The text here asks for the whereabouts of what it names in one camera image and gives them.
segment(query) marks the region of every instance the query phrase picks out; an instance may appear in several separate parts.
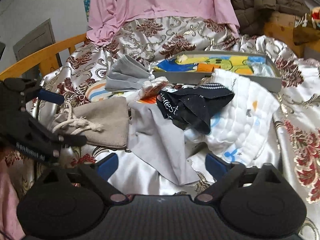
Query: white rope drawstring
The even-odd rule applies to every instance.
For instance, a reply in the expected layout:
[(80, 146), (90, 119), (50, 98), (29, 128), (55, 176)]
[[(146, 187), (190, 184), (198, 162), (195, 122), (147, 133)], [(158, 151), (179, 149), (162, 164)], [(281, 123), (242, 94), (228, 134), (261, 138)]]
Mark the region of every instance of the white rope drawstring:
[(71, 133), (72, 135), (81, 133), (86, 130), (92, 130), (92, 131), (96, 131), (96, 132), (100, 132), (103, 130), (101, 124), (95, 124), (93, 122), (90, 122), (90, 121), (86, 120), (84, 117), (77, 118), (75, 116), (75, 114), (73, 113), (72, 106), (69, 102), (66, 102), (65, 105), (68, 106), (68, 108), (62, 109), (60, 111), (60, 113), (58, 114), (58, 116), (55, 117), (55, 119), (58, 119), (62, 115), (65, 116), (66, 114), (68, 114), (68, 118), (66, 121), (61, 122), (57, 126), (55, 126), (52, 130), (53, 133), (55, 133), (57, 130), (59, 130), (65, 126), (71, 126), (71, 127), (76, 128), (76, 130), (74, 130)]

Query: brown puffer jacket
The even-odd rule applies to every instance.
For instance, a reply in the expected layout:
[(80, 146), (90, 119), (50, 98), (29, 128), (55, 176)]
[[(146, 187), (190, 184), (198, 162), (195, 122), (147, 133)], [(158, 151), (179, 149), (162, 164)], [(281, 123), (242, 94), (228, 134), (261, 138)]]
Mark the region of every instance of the brown puffer jacket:
[(273, 11), (303, 16), (310, 12), (303, 0), (231, 0), (240, 24), (240, 33), (263, 35), (263, 26)]

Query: pink shirt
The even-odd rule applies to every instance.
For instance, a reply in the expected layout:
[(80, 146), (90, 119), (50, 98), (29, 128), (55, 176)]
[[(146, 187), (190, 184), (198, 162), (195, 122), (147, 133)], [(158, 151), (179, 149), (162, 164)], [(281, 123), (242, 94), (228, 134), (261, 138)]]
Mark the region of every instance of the pink shirt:
[(125, 22), (167, 16), (212, 19), (229, 24), (236, 36), (239, 28), (230, 0), (90, 0), (87, 37), (107, 45)]

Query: pink blanket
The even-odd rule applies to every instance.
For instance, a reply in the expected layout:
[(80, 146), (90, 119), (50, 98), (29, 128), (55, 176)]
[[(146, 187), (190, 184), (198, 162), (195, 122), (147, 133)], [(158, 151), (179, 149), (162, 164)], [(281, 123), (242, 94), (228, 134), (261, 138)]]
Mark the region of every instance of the pink blanket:
[(128, 21), (166, 16), (202, 17), (229, 24), (237, 36), (239, 22), (230, 0), (90, 0), (87, 37), (97, 45), (107, 45)]
[(14, 190), (5, 161), (0, 162), (0, 230), (12, 240), (20, 240), (24, 237), (21, 225), (17, 219), (17, 205), (19, 203)]

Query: satin bedspread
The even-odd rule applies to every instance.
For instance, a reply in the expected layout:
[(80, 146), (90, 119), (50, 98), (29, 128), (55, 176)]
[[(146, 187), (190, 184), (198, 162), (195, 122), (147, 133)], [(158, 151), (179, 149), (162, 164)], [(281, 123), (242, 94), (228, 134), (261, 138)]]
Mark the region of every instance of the satin bedspread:
[[(140, 19), (125, 24), (111, 44), (97, 47), (88, 42), (79, 47), (64, 67), (43, 79), (47, 90), (65, 96), (73, 106), (89, 103), (84, 96), (88, 86), (101, 80), (113, 62), (129, 54), (142, 63), (162, 60), (184, 50), (233, 50), (247, 53), (266, 53), (282, 77), (282, 91), (274, 96), (281, 107), (274, 114), (268, 141), (254, 160), (254, 165), (273, 163), (283, 170), (284, 176), (304, 200), (308, 214), (301, 235), (319, 240), (320, 228), (320, 62), (297, 59), (282, 42), (265, 36), (244, 35), (235, 39), (226, 25), (218, 25), (202, 18), (164, 17)], [(35, 114), (39, 106), (39, 120), (45, 126), (52, 122), (57, 106), (34, 100), (29, 104)], [(112, 150), (86, 145), (65, 149), (62, 162), (66, 167), (78, 163), (94, 163), (116, 152), (119, 168), (109, 182), (125, 194), (198, 195), (214, 182), (204, 166), (206, 149), (186, 146), (187, 152), (196, 152), (188, 158), (199, 176), (194, 185), (177, 186), (163, 178), (131, 150)], [(6, 157), (13, 185), (21, 197), (39, 176), (43, 166), (19, 153)]]

